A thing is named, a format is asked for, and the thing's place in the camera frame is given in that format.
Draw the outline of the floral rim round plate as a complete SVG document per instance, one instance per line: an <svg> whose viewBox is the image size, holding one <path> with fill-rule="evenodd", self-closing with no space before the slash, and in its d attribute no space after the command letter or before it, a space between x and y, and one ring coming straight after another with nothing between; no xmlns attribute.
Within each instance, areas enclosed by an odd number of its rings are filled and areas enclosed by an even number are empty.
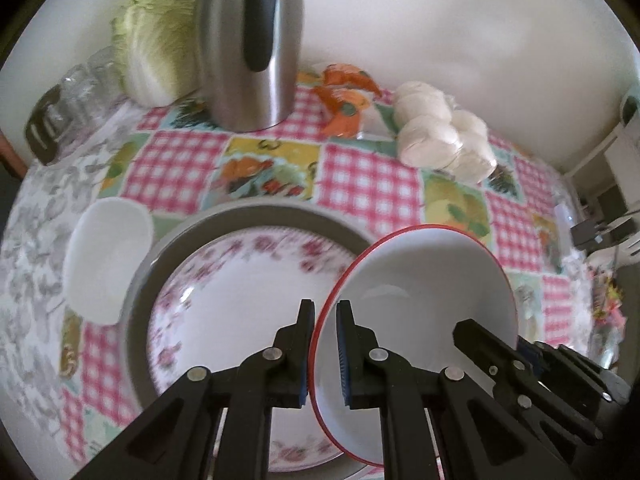
<svg viewBox="0 0 640 480"><path fill-rule="evenodd" d="M289 226L254 226L198 248L156 297L149 369L163 393L194 366L228 370L272 344L302 300L321 307L355 259L334 240Z"/></svg>

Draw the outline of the red rim strawberry bowl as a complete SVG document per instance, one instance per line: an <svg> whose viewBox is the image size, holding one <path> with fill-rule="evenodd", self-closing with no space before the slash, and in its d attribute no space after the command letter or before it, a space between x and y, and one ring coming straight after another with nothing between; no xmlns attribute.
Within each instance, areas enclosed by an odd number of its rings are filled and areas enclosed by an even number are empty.
<svg viewBox="0 0 640 480"><path fill-rule="evenodd" d="M412 226L393 232L363 252L330 292L310 348L311 404L330 441L368 465L383 461L375 410L344 403L336 338L336 304L349 301L358 325L412 365L440 372L465 371L477 385L492 382L454 346L457 322L472 318L510 347L518 341L518 312L506 274L481 242L446 226Z"/></svg>

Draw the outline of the stainless steel round pan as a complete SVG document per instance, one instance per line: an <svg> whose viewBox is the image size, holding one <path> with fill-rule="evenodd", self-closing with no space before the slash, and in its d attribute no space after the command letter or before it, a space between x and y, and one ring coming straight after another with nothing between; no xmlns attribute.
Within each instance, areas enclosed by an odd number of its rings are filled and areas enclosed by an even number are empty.
<svg viewBox="0 0 640 480"><path fill-rule="evenodd" d="M281 478L323 479L358 470L326 438L308 394L302 408L273 406L271 383L283 356L274 339L238 366L218 372L194 366L163 393L154 389L146 348L151 310L163 284L198 248L254 226L319 234L352 250L355 259L373 240L355 223L319 207L262 198L204 211L169 232L141 263L125 299L122 358L140 414L98 457L109 477L272 479L273 456L305 450L318 458L288 463Z"/></svg>

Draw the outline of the small white bowl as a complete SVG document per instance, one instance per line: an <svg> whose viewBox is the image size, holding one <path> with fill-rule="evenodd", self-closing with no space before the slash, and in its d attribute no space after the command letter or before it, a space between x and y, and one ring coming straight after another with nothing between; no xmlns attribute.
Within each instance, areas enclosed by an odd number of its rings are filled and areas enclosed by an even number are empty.
<svg viewBox="0 0 640 480"><path fill-rule="evenodd" d="M101 198L81 215L63 264L68 306L84 320L114 325L128 287L154 240L148 208L128 198Z"/></svg>

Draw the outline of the colourful candy packets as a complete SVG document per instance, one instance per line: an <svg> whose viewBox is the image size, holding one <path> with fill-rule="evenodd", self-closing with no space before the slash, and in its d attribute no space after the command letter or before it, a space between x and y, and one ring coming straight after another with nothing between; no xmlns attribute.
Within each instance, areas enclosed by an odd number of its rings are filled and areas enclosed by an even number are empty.
<svg viewBox="0 0 640 480"><path fill-rule="evenodd" d="M611 368L620 355L627 321L622 307L623 292L617 285L615 272L593 269L588 358L604 368Z"/></svg>

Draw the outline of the black power adapter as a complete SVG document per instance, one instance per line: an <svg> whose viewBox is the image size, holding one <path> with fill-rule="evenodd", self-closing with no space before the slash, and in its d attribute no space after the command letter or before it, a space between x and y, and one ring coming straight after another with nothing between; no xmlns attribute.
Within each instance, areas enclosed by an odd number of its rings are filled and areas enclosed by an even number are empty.
<svg viewBox="0 0 640 480"><path fill-rule="evenodd" d="M570 228L573 246L577 250L587 252L594 252L601 248L605 244L605 234L606 226L593 219L576 223Z"/></svg>

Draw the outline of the checkered fruit tablecloth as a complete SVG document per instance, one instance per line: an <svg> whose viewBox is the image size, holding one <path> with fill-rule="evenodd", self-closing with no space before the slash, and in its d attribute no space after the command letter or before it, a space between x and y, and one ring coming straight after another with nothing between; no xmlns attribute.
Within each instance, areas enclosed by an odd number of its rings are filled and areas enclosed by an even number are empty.
<svg viewBox="0 0 640 480"><path fill-rule="evenodd" d="M142 203L159 233L210 206L248 196L306 200L378 236L423 222L452 226L494 252L526 307L541 310L549 344L586 350L589 278L576 252L561 258L554 206L566 203L576 214L570 187L552 167L491 136L496 174L464 185L402 166L393 144L330 140L320 129L321 106L308 86L298 88L288 120L258 133L214 127L197 99L154 108L112 157L96 200L122 196ZM89 324L66 307L62 448L47 438L29 442L17 417L3 422L37 477L70 478L130 421L117 356L113 327Z"/></svg>

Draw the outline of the bag of steamed buns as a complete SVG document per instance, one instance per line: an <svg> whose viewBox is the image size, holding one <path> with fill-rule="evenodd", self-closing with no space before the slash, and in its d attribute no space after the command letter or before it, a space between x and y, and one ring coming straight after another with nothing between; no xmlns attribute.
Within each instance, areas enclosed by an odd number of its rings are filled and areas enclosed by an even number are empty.
<svg viewBox="0 0 640 480"><path fill-rule="evenodd" d="M423 81L407 81L393 94L397 158L407 167L442 171L477 184L497 168L486 122L452 96Z"/></svg>

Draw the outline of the grey floral cloth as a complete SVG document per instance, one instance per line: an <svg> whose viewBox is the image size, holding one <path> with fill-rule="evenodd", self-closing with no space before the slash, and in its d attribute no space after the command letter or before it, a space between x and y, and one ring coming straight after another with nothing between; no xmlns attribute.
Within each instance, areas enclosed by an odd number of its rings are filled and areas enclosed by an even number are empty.
<svg viewBox="0 0 640 480"><path fill-rule="evenodd" d="M63 264L73 230L96 200L112 157L143 112L122 103L73 154L34 162L1 241L1 419L29 442L62 448Z"/></svg>

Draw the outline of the orange snack packet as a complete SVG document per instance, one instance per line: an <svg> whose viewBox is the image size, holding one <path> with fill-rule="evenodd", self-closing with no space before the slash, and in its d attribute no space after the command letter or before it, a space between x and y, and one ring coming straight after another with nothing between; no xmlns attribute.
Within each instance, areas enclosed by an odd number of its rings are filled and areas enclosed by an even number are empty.
<svg viewBox="0 0 640 480"><path fill-rule="evenodd" d="M312 68L319 76L312 92L322 106L324 136L356 139L390 134L380 110L384 92L365 70L347 63L318 63Z"/></svg>

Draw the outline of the clear glass jars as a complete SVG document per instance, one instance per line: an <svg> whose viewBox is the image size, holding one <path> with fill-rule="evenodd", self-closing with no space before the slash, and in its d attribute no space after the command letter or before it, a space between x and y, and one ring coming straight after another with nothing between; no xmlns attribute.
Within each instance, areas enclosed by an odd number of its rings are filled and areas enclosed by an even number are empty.
<svg viewBox="0 0 640 480"><path fill-rule="evenodd" d="M32 154L43 165L75 154L123 102L114 49L105 47L73 66L37 102L25 126Z"/></svg>

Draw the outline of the stainless steel thermos jug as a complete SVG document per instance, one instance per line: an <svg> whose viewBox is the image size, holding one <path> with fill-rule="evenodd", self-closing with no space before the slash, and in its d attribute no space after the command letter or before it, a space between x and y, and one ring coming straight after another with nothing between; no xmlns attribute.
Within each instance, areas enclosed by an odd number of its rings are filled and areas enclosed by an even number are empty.
<svg viewBox="0 0 640 480"><path fill-rule="evenodd" d="M215 124L252 132L292 114L303 22L304 0L196 0L198 68Z"/></svg>

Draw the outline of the napa cabbage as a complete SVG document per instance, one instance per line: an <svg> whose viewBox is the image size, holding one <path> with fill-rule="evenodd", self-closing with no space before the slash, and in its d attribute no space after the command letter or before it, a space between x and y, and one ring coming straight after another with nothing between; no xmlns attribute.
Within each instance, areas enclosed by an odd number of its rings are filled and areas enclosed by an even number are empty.
<svg viewBox="0 0 640 480"><path fill-rule="evenodd" d="M112 19L112 47L126 96L167 106L198 88L195 0L127 0Z"/></svg>

